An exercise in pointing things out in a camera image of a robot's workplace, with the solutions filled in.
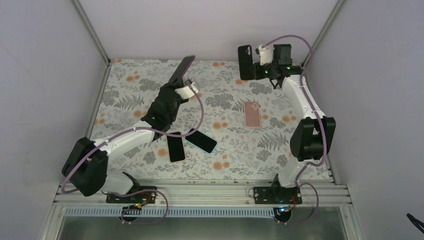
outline black smartphone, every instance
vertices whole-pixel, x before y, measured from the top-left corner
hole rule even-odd
[[[193,144],[194,146],[200,148],[201,150],[205,151],[207,154],[212,153],[212,151],[217,146],[218,142],[215,141],[210,136],[205,135],[204,133],[200,131],[196,131],[193,134],[186,136],[185,140]]]
[[[172,132],[171,134],[181,135],[180,131]],[[181,137],[166,136],[168,142],[169,160],[171,163],[179,162],[186,159],[184,152],[183,139]]]

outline purple hose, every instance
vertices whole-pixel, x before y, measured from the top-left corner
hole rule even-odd
[[[133,196],[133,195],[137,195],[137,194],[141,194],[141,193],[145,193],[145,192],[155,192],[155,193],[158,193],[158,194],[162,195],[162,197],[163,197],[163,199],[165,200],[165,203],[166,203],[165,214],[162,217],[160,217],[158,220],[156,220],[156,221],[152,221],[152,222],[134,222],[133,224],[137,224],[137,225],[153,225],[153,224],[158,224],[158,223],[162,222],[165,219],[165,217],[168,214],[168,209],[170,208],[170,205],[168,204],[168,199],[167,199],[167,197],[162,192],[160,192],[160,191],[158,191],[156,189],[144,189],[144,190],[136,191],[136,192],[133,192],[133,193],[130,193],[130,194],[123,194],[122,195],[122,194],[119,194],[119,193],[116,193],[116,192],[112,192],[112,194],[113,195],[116,195],[118,197],[121,197],[121,198],[126,198],[126,197],[129,197],[129,196]],[[125,221],[124,220],[124,215],[126,213],[128,213],[129,211],[133,211],[133,210],[137,210],[137,209],[129,209],[128,208],[128,209],[126,209],[126,210],[124,210],[122,212],[122,214],[120,215],[120,220],[122,221],[122,223],[132,224],[132,222]]]
[[[166,135],[166,136],[170,136],[170,137],[177,137],[177,138],[183,138],[183,137],[187,137],[187,136],[190,136],[190,135],[192,135],[194,132],[196,132],[199,128],[200,128],[200,126],[201,126],[201,124],[202,124],[202,122],[203,122],[203,118],[205,117],[205,110],[204,110],[204,107],[203,107],[203,103],[202,103],[202,100],[200,99],[200,96],[196,93],[196,91],[192,88],[192,86],[191,85],[188,85],[188,87],[190,88],[190,90],[194,93],[194,95],[196,96],[196,98],[197,98],[197,100],[199,101],[199,104],[200,104],[200,110],[201,110],[201,115],[200,115],[200,121],[199,121],[199,123],[198,123],[198,125],[194,128],[194,130],[193,131],[191,131],[191,132],[189,132],[189,133],[186,133],[186,134],[182,134],[182,135],[176,135],[176,134],[170,134],[170,133],[166,133],[166,132],[164,132],[164,131],[160,131],[160,130],[156,130],[156,129],[153,129],[153,128],[150,128],[150,127],[145,127],[145,126],[139,126],[139,127],[136,127],[135,128],[135,130],[147,130],[147,131],[152,131],[152,132],[155,132],[155,133],[159,133],[159,134],[163,134],[163,135]],[[119,133],[117,133],[117,134],[115,134],[115,135],[113,135],[113,136],[111,136],[110,138],[109,138],[109,142],[111,142],[111,141],[113,141],[114,139],[116,139],[116,138],[118,138],[118,137],[120,137],[120,136],[122,136],[122,135],[124,135],[124,134],[127,134],[127,133],[131,133],[131,132],[134,132],[134,129],[132,129],[132,128],[130,128],[130,129],[127,129],[127,130],[125,130],[125,131],[122,131],[122,132],[119,132]],[[69,180],[71,179],[71,177],[75,174],[75,172],[77,171],[77,169],[79,168],[79,167],[81,167],[81,165],[94,153],[94,152],[96,152],[97,150],[99,150],[101,147],[103,147],[104,145],[106,145],[107,143],[104,141],[104,142],[102,142],[102,143],[100,143],[98,146],[96,146],[95,148],[93,148],[90,152],[88,152],[83,158],[81,158],[81,160],[75,165],[75,167],[73,167],[73,169],[69,172],[69,174],[65,177],[65,179],[62,181],[62,186],[61,186],[61,188],[60,188],[60,190],[62,191],[62,193],[63,194],[70,194],[70,193],[73,193],[73,192],[75,192],[75,191],[78,191],[78,189],[72,189],[72,190],[69,190],[69,191],[66,191],[65,190],[65,187],[66,187],[66,184],[69,182]]]
[[[308,41],[306,41],[306,39],[304,39],[303,37],[298,36],[298,35],[284,35],[284,36],[277,37],[276,39],[268,42],[265,45],[265,47],[268,46],[268,45],[270,45],[270,44],[272,44],[272,43],[274,43],[274,42],[276,42],[276,41],[278,41],[278,40],[280,40],[280,39],[285,39],[285,38],[296,38],[296,39],[302,40],[307,45],[307,47],[309,48],[310,59],[312,60],[312,58],[314,57],[314,52],[312,50],[311,45],[309,44]],[[324,124],[323,124],[323,121],[321,120],[320,115],[317,112],[317,109],[312,104],[311,98],[309,97],[309,95],[306,92],[305,83],[304,83],[304,76],[305,76],[305,69],[303,69],[302,73],[300,74],[300,87],[302,89],[303,95],[305,96],[307,102],[310,105],[310,108],[313,110],[313,113],[315,114],[315,117],[318,120],[319,129],[321,130],[321,135],[322,135],[323,154],[322,154],[322,159],[321,159],[321,161],[319,163],[313,163],[313,162],[306,163],[302,167],[302,169],[297,173],[296,178],[294,179],[294,182],[295,182],[295,184],[296,184],[297,187],[301,188],[304,185],[309,185],[313,189],[313,191],[315,192],[315,195],[316,195],[316,206],[315,206],[315,209],[313,210],[312,214],[309,217],[307,217],[306,219],[304,219],[302,221],[292,222],[292,223],[285,222],[284,223],[285,225],[297,225],[297,224],[305,223],[306,221],[310,220],[313,216],[315,216],[315,214],[317,214],[318,207],[320,205],[320,200],[319,200],[319,197],[318,197],[317,189],[312,184],[310,184],[309,182],[304,182],[302,184],[299,184],[299,178],[301,177],[301,175],[303,174],[303,172],[306,170],[306,168],[309,165],[312,165],[312,166],[315,166],[315,167],[319,167],[319,166],[322,166],[325,163],[325,160],[327,159],[327,139],[326,139],[326,132],[324,130]]]

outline purple cable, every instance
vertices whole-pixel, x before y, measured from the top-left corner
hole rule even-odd
[[[163,135],[166,135],[166,136],[170,136],[170,137],[175,137],[175,138],[183,138],[183,137],[187,137],[187,136],[190,136],[190,135],[192,135],[194,132],[196,132],[199,128],[200,128],[200,126],[201,126],[201,124],[202,124],[202,122],[203,122],[203,118],[205,117],[205,110],[204,110],[204,107],[203,107],[203,104],[202,104],[202,100],[200,99],[200,96],[196,93],[196,91],[192,88],[192,86],[191,85],[187,85],[189,88],[190,88],[190,90],[194,93],[194,95],[196,96],[196,98],[197,98],[197,100],[199,101],[199,104],[200,104],[200,110],[201,110],[201,115],[200,115],[200,121],[199,121],[199,123],[198,123],[198,125],[194,128],[194,130],[193,131],[191,131],[191,132],[188,132],[188,133],[186,133],[186,134],[182,134],[182,135],[176,135],[176,134],[170,134],[170,133],[166,133],[166,132],[164,132],[164,131],[160,131],[160,130],[157,130],[157,129],[153,129],[153,128],[150,128],[150,127],[146,127],[146,126],[139,126],[139,127],[136,127],[135,128],[135,130],[137,131],[137,130],[147,130],[147,131],[152,131],[152,132],[155,132],[155,133],[159,133],[159,134],[163,134]],[[131,133],[131,132],[134,132],[134,129],[133,128],[130,128],[130,129],[127,129],[127,130],[125,130],[125,131],[122,131],[122,132],[119,132],[119,133],[117,133],[117,134],[115,134],[115,135],[113,135],[113,136],[111,136],[110,138],[109,138],[109,142],[112,142],[114,139],[116,139],[116,138],[118,138],[118,137],[120,137],[120,136],[122,136],[122,135],[124,135],[124,134],[127,134],[127,133]],[[62,186],[61,186],[61,188],[60,188],[60,190],[62,191],[62,193],[63,194],[70,194],[70,193],[73,193],[73,192],[75,192],[75,191],[78,191],[78,189],[72,189],[72,190],[69,190],[69,191],[66,191],[65,190],[65,187],[66,187],[66,184],[69,182],[69,180],[71,179],[71,177],[75,174],[75,172],[77,171],[77,169],[79,168],[79,167],[81,167],[81,165],[94,153],[94,152],[96,152],[97,150],[99,150],[101,147],[103,147],[104,145],[106,145],[107,143],[104,141],[104,142],[102,142],[102,143],[100,143],[98,146],[96,146],[95,148],[93,148],[90,152],[88,152],[83,158],[81,158],[81,160],[75,165],[75,167],[73,167],[73,169],[69,172],[69,174],[65,177],[65,179],[62,181]]]
[[[308,41],[306,41],[306,39],[304,39],[303,37],[298,36],[298,35],[284,35],[284,36],[277,37],[276,39],[268,42],[265,45],[265,47],[268,46],[268,45],[270,45],[270,44],[272,44],[272,43],[274,43],[274,42],[276,42],[276,41],[278,41],[278,40],[280,40],[280,39],[285,39],[285,38],[296,38],[296,39],[302,40],[307,45],[307,47],[309,48],[310,59],[312,60],[312,58],[314,57],[314,52],[312,50],[311,45],[309,44]],[[297,224],[305,223],[306,221],[308,221],[309,219],[311,219],[315,214],[317,214],[318,207],[320,205],[320,199],[318,197],[317,189],[312,184],[310,184],[309,182],[304,182],[304,183],[302,183],[302,184],[299,185],[299,178],[301,177],[302,173],[306,170],[306,168],[309,165],[312,165],[312,166],[315,166],[315,167],[322,166],[324,164],[326,158],[327,158],[327,138],[326,138],[326,133],[325,133],[325,130],[324,130],[324,124],[323,124],[323,121],[321,120],[320,115],[317,112],[317,109],[312,104],[311,98],[309,97],[309,95],[306,92],[305,83],[304,83],[304,76],[305,76],[305,69],[303,69],[302,73],[300,74],[300,87],[302,89],[303,95],[305,96],[307,102],[310,105],[310,108],[313,110],[313,113],[315,114],[315,117],[318,120],[319,129],[321,130],[321,135],[322,135],[323,154],[322,154],[322,159],[321,159],[321,161],[319,163],[313,163],[313,162],[306,163],[302,167],[302,169],[297,173],[296,178],[294,179],[294,182],[295,182],[295,184],[296,184],[297,187],[301,188],[304,185],[309,185],[313,189],[313,191],[315,192],[316,206],[315,206],[314,211],[312,212],[312,214],[309,217],[307,217],[306,219],[304,219],[302,221],[297,221],[297,222],[292,222],[292,223],[285,222],[284,223],[285,225],[297,225]]]
[[[160,191],[158,191],[156,189],[144,189],[144,190],[136,191],[136,192],[133,192],[133,193],[130,193],[130,194],[123,194],[122,195],[122,194],[119,194],[119,193],[116,193],[116,192],[112,192],[112,194],[113,195],[116,195],[118,197],[121,197],[121,198],[126,198],[126,197],[129,197],[129,196],[133,196],[133,195],[137,195],[137,194],[141,194],[141,193],[145,193],[145,192],[155,192],[155,193],[158,193],[158,194],[162,195],[162,197],[163,197],[163,199],[165,200],[165,203],[166,203],[165,214],[162,217],[160,217],[158,220],[156,220],[156,221],[152,221],[152,222],[134,222],[133,224],[137,224],[137,225],[153,225],[153,224],[158,224],[158,223],[162,222],[165,219],[165,217],[168,214],[168,209],[170,208],[170,206],[168,204],[168,199],[167,199],[167,197],[162,192],[160,192]],[[133,211],[133,210],[137,210],[137,209],[129,209],[128,208],[128,209],[122,211],[122,214],[120,215],[120,220],[122,221],[122,223],[131,224],[130,221],[125,221],[124,220],[124,215],[126,213],[128,213],[129,211]]]

